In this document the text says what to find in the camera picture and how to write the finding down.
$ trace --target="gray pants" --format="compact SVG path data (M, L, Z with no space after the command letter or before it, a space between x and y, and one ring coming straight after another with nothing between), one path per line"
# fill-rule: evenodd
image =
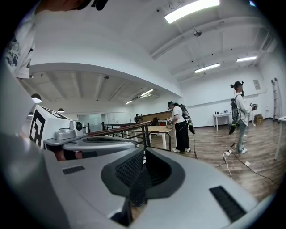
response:
M237 143L237 149L236 151L238 153L241 153L244 150L244 144L243 144L243 138L245 135L245 130L246 130L246 125L244 124L243 121L239 120L238 124L240 125L240 136L238 138L238 143Z

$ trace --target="brown handrail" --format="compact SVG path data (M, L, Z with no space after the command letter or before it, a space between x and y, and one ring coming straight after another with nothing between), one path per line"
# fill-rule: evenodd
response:
M122 132L122 131L128 131L128 130L136 129L136 128L139 128L139 127L144 127L144 126L147 126L150 123L151 123L151 121L150 122L139 123L139 124L135 124L135 125L127 126L127 127L115 128L115 129L111 129L111 130L107 130L107 131L91 132L91 133L88 133L88 136L104 136L104 135L107 135L107 134L119 133L119 132Z

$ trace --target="ladder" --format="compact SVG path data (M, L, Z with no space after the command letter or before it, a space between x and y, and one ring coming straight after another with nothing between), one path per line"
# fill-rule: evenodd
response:
M274 78L271 80L273 86L273 95L274 95L274 112L273 112L273 121L275 119L282 117L282 104L281 104L281 94L279 89L278 80Z

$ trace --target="blue light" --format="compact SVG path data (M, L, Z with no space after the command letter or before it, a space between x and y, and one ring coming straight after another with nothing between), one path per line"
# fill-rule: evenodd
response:
M249 3L250 3L251 6L256 7L256 5L252 1L249 1Z

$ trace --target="white long-sleeve shirt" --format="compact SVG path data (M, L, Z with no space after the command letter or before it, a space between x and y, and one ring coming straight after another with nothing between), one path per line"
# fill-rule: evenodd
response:
M234 97L236 97L236 104L238 109L238 118L242 120L245 125L248 126L250 112L252 111L252 107L246 103L244 97L242 97L242 93L235 93Z
M34 37L36 25L34 23L35 10L38 2L22 19L11 41L3 53L8 69L17 78L29 78L30 62L35 49Z

